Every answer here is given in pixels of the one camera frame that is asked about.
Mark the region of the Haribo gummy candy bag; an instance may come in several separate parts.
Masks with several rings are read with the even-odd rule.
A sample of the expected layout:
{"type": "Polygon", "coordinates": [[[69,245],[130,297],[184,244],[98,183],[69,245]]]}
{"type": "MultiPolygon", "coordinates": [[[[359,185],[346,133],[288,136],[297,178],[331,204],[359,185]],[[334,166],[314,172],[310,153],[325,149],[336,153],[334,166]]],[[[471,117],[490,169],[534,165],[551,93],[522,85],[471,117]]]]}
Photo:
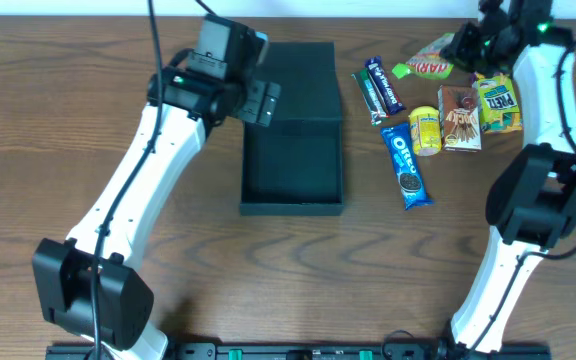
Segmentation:
{"type": "Polygon", "coordinates": [[[453,69],[453,64],[440,56],[440,52],[454,38],[454,33],[445,33],[438,39],[419,50],[405,63],[399,63],[392,69],[392,74],[401,79],[408,75],[416,75],[425,79],[446,79],[453,69]]]}

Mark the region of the dark green gift box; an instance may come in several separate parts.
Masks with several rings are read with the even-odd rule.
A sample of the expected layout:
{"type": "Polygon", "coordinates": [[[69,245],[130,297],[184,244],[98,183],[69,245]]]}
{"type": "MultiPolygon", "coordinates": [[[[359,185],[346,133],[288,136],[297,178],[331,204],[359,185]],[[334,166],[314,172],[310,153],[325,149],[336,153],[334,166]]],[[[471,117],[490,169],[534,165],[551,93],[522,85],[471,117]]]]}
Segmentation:
{"type": "Polygon", "coordinates": [[[277,42],[257,70],[281,87],[267,127],[246,125],[240,214],[339,216],[343,111],[332,42],[277,42]]]}

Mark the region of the blue Oreo cookie pack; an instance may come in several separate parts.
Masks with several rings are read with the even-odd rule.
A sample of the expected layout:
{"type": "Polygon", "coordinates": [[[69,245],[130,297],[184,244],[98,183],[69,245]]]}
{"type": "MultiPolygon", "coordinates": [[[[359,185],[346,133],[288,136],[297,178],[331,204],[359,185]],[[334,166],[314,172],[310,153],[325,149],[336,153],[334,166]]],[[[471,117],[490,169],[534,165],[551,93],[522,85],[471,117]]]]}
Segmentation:
{"type": "Polygon", "coordinates": [[[426,191],[418,168],[408,125],[383,127],[380,135],[389,150],[405,209],[432,205],[434,201],[426,191]]]}

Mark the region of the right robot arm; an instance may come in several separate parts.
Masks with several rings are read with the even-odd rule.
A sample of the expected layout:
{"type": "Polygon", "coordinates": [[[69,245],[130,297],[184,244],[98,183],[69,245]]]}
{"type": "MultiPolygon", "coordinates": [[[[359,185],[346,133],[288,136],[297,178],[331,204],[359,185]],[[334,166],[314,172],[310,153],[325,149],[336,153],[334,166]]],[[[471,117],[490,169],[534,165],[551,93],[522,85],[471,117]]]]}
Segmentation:
{"type": "Polygon", "coordinates": [[[442,49],[467,72],[506,73],[520,92],[523,147],[491,187],[482,264],[439,339],[437,359],[544,359],[547,347],[505,346],[506,323],[543,260],[576,255],[576,36],[555,25],[549,1],[482,1],[442,49]]]}

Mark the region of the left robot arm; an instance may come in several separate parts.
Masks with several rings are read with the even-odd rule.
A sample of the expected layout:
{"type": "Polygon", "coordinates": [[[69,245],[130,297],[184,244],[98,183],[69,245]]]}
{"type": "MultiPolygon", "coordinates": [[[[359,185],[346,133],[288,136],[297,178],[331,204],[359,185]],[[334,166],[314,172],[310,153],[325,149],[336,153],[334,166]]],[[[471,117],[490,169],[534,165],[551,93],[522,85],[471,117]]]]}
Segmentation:
{"type": "Polygon", "coordinates": [[[267,126],[280,87],[256,78],[268,37],[205,16],[198,43],[158,61],[136,134],[92,208],[62,241],[43,239],[32,269],[44,319],[78,335],[50,359],[170,359],[150,319],[153,291],[140,277],[151,231],[178,178],[227,118],[267,126]]]}

